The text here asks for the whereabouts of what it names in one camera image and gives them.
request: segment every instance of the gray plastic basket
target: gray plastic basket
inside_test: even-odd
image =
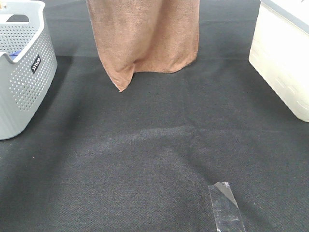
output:
[[[2,1],[0,9],[0,140],[22,132],[54,78],[57,62],[43,10],[45,3]],[[25,15],[28,22],[7,22]],[[19,52],[14,59],[10,54]]]

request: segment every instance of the basket handle hole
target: basket handle hole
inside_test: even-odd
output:
[[[29,22],[29,18],[24,15],[24,14],[14,14],[12,15],[7,21],[7,23],[12,23],[12,22],[21,22],[21,23],[28,23]]]

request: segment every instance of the white plastic bin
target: white plastic bin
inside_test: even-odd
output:
[[[22,132],[54,78],[57,62],[43,10],[45,3],[2,0],[0,9],[0,140]],[[24,15],[28,22],[7,22]],[[15,58],[10,56],[20,52]]]
[[[309,122],[309,0],[262,0],[249,62]]]

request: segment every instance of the transparent tape strip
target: transparent tape strip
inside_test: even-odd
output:
[[[227,182],[208,186],[218,232],[245,232],[241,214]]]

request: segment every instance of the basket label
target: basket label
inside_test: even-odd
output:
[[[41,63],[41,58],[40,58],[40,55],[38,55],[35,58],[35,61],[33,62],[33,64],[31,65],[31,70],[32,70],[33,74],[35,74],[35,72],[37,71],[40,63]]]

